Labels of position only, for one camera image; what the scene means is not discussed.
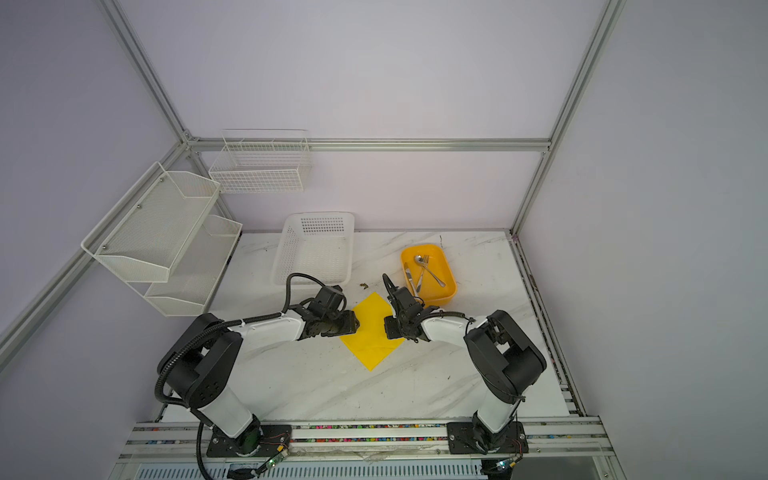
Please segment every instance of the knife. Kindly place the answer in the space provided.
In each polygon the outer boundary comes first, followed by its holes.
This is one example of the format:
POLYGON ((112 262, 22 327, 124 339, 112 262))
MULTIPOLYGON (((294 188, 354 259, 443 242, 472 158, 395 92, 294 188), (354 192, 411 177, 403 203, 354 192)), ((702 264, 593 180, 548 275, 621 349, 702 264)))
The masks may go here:
POLYGON ((413 289, 413 294, 416 295, 416 285, 413 284, 413 277, 411 276, 411 269, 408 268, 408 264, 405 263, 405 270, 406 270, 406 278, 408 279, 408 282, 411 284, 411 288, 413 289))

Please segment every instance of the spoon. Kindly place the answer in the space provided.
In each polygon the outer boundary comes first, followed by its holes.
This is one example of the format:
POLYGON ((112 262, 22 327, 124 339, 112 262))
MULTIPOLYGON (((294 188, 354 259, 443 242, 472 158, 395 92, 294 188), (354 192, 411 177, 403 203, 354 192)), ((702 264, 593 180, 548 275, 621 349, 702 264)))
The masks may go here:
POLYGON ((429 274, 432 275, 432 277, 437 281, 438 285, 445 287, 445 282, 440 280, 437 277, 437 275, 432 273, 432 271, 427 267, 427 262, 429 262, 429 256, 425 258, 425 257, 422 257, 421 255, 416 255, 415 257, 413 257, 413 260, 416 262, 416 265, 419 265, 421 268, 428 271, 429 274))

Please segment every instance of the table surface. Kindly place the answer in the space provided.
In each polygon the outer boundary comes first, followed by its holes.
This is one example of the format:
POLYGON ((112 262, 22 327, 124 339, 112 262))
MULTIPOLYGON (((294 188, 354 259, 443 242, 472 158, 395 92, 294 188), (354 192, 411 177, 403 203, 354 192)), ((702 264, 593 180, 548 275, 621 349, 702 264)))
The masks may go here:
MULTIPOLYGON (((470 316, 506 310, 535 345, 547 351, 504 232, 354 235, 352 279, 343 287, 348 308, 373 292, 386 298, 382 273, 404 286, 400 252, 411 245, 434 243, 445 251, 458 284, 456 296, 445 308, 470 316)), ((279 241, 279 233, 245 233, 240 238, 211 304, 214 315, 229 320, 280 310, 285 287, 270 282, 279 241)), ((316 291, 294 290, 294 296, 303 299, 316 291)), ((466 418, 480 406, 486 390, 466 349, 406 340, 370 372, 338 337, 241 351, 230 385, 265 421, 466 418)), ((569 415, 551 364, 525 395, 520 417, 569 415)), ((163 419, 190 420, 194 420, 190 413, 172 406, 163 419)))

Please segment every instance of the yellow cloth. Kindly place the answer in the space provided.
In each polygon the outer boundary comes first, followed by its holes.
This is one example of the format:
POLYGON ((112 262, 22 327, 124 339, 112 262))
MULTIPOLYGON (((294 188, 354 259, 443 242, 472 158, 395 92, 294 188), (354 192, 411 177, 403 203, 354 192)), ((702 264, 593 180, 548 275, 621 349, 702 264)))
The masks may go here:
POLYGON ((340 339, 368 370, 373 371, 404 339, 386 338, 384 317, 392 315, 392 307, 378 293, 371 293, 352 311, 360 321, 360 328, 357 333, 343 335, 340 339))

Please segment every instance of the orange plastic container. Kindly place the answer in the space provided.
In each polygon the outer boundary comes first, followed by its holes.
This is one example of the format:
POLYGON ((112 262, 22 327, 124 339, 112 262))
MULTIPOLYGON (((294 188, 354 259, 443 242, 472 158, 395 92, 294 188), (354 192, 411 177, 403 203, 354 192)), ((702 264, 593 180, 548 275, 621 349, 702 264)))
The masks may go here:
POLYGON ((402 263, 402 275, 406 279, 406 285, 408 290, 413 294, 424 300, 426 306, 435 305, 443 306, 451 301, 451 298, 456 294, 456 280, 453 278, 451 267, 448 265, 448 260, 445 258, 442 248, 437 245, 427 243, 425 245, 414 245, 408 247, 400 253, 400 262, 402 263), (429 255, 429 269, 438 276, 440 280, 445 282, 445 286, 440 286, 437 280, 432 278, 429 272, 424 272, 422 278, 422 289, 419 293, 413 291, 411 283, 406 277, 406 266, 411 270, 413 275, 413 284, 419 284, 419 276, 422 274, 422 268, 416 264, 413 259, 416 255, 429 255))

